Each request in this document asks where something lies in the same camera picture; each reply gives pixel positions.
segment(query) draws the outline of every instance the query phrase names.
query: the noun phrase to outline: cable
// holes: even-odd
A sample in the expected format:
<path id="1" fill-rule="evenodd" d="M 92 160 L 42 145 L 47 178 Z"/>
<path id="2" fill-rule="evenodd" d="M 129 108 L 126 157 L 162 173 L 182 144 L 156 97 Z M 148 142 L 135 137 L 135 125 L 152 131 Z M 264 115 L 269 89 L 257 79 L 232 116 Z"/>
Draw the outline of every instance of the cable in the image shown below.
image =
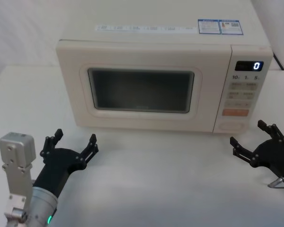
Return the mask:
<path id="1" fill-rule="evenodd" d="M 281 68 L 282 71 L 284 71 L 284 67 L 281 64 L 281 62 L 279 61 L 279 59 L 277 58 L 276 54 L 274 53 L 274 59 L 276 61 L 276 63 L 278 63 L 279 67 Z"/>

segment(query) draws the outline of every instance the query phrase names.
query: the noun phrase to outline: white table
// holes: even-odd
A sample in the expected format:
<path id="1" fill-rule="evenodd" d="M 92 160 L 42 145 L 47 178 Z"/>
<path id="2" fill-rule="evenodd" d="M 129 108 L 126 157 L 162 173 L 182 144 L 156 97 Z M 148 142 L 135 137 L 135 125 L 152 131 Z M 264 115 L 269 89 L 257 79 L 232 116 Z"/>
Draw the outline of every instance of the white table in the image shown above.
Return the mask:
<path id="1" fill-rule="evenodd" d="M 269 72 L 251 127 L 237 135 L 253 150 L 268 139 L 262 119 L 284 133 L 284 71 Z M 80 128 L 75 125 L 58 67 L 7 67 L 0 76 L 0 137 L 35 138 L 43 165 L 44 138 L 62 128 L 57 147 L 81 152 L 91 133 L 99 153 L 73 173 L 59 197 L 53 227 L 284 227 L 284 189 L 276 179 L 232 155 L 229 135 Z M 8 185 L 0 157 L 0 227 Z"/>

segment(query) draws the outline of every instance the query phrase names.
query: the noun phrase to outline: white wall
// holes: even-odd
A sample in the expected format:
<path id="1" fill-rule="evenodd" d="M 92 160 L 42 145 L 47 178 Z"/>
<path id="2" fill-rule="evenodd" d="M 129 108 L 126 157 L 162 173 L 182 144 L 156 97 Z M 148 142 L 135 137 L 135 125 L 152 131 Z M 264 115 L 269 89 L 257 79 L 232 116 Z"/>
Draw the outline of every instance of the white wall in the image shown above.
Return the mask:
<path id="1" fill-rule="evenodd" d="M 284 65 L 284 0 L 253 0 Z M 0 0 L 0 71 L 6 64 L 57 65 L 55 46 L 75 0 Z"/>
<path id="2" fill-rule="evenodd" d="M 252 0 L 275 54 L 284 66 L 284 0 Z"/>

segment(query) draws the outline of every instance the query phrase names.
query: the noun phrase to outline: label sticker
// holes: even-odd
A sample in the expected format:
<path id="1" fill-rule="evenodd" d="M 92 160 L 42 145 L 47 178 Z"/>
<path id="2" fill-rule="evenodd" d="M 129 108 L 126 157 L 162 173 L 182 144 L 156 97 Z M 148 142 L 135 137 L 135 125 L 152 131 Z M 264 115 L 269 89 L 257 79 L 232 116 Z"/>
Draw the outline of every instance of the label sticker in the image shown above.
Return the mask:
<path id="1" fill-rule="evenodd" d="M 197 34 L 196 27 L 179 27 L 179 26 L 97 25 L 95 30 L 100 31 L 100 32 L 130 32 L 130 33 L 153 33 L 153 34 Z"/>
<path id="2" fill-rule="evenodd" d="M 198 19 L 200 34 L 221 34 L 219 20 Z"/>
<path id="3" fill-rule="evenodd" d="M 238 20 L 219 20 L 222 35 L 243 35 Z"/>

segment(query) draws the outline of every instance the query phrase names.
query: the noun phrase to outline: microwave top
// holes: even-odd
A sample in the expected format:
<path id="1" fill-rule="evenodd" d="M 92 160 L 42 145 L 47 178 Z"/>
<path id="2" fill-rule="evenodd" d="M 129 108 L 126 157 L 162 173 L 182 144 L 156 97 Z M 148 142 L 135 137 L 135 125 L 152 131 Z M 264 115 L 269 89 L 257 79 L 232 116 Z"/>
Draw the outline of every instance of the microwave top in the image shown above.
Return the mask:
<path id="1" fill-rule="evenodd" d="M 79 0 L 61 40 L 270 46 L 250 0 Z"/>

